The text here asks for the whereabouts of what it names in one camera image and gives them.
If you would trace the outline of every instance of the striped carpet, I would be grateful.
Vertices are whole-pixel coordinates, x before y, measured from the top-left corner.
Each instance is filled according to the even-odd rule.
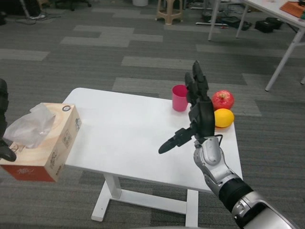
[[[210,94],[235,95],[235,128],[244,180],[301,228],[305,225],[304,48],[296,50],[270,92],[264,87],[294,32],[286,25],[264,34],[195,26],[199,10],[185,10],[183,23],[155,21],[156,0],[143,8],[130,0],[78,4],[76,10],[48,9],[61,18],[35,25],[0,26],[0,78],[7,81],[11,124],[40,102],[60,103],[71,90],[87,87],[170,98],[194,60],[207,75]],[[255,22],[266,15],[252,12]],[[99,223],[91,220],[104,178],[65,168],[56,184],[14,180],[0,170],[0,228],[138,228],[185,224],[185,216],[111,201]],[[121,179],[122,187],[186,200],[186,190]],[[236,229],[230,213],[210,194],[200,193],[199,226]]]

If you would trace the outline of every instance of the tissue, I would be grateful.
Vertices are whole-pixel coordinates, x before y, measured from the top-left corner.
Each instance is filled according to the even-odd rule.
[[[27,148],[36,148],[50,132],[55,115],[43,104],[30,109],[26,114],[11,124],[4,133],[4,138]]]

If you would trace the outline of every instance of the red apple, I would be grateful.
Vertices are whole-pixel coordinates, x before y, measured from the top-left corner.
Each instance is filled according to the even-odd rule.
[[[220,108],[230,110],[234,104],[234,97],[231,92],[227,90],[221,90],[213,95],[212,103],[214,106],[214,110],[218,110]]]

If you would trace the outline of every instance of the table leg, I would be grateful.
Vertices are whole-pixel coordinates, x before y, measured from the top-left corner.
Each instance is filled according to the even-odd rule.
[[[198,227],[198,191],[187,190],[185,226]]]
[[[212,34],[213,34],[220,2],[221,2],[221,0],[215,0],[215,3],[214,3],[213,14],[212,14],[212,19],[211,19],[211,28],[210,28],[209,38],[208,38],[209,41],[212,39]]]
[[[301,80],[301,84],[305,84],[305,77]]]
[[[120,198],[122,193],[118,177],[109,174],[104,174],[104,177],[105,183],[91,215],[92,220],[99,222],[102,222],[104,219],[109,200],[111,198]]]
[[[284,67],[285,63],[287,62],[290,54],[292,53],[292,51],[294,50],[295,46],[300,42],[301,38],[303,37],[305,32],[305,29],[299,29],[299,31],[297,32],[297,34],[295,35],[294,39],[292,40],[289,48],[287,49],[285,55],[283,56],[281,62],[279,63],[278,67],[276,68],[275,72],[273,73],[268,85],[266,86],[265,90],[268,92],[272,85],[274,84],[274,82],[276,81],[279,73],[281,72],[282,68]]]
[[[239,27],[238,27],[238,30],[237,30],[236,38],[238,38],[240,30],[242,29],[242,27],[244,25],[244,18],[246,17],[246,14],[248,12],[248,7],[249,7],[248,5],[245,5],[245,7],[244,7],[244,13],[243,13],[243,16],[242,16],[242,20],[239,23]]]

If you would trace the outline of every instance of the pink cup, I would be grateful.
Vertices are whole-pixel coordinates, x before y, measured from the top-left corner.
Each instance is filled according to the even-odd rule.
[[[173,109],[175,111],[185,111],[187,107],[186,94],[187,89],[185,85],[176,85],[172,89],[173,92]]]

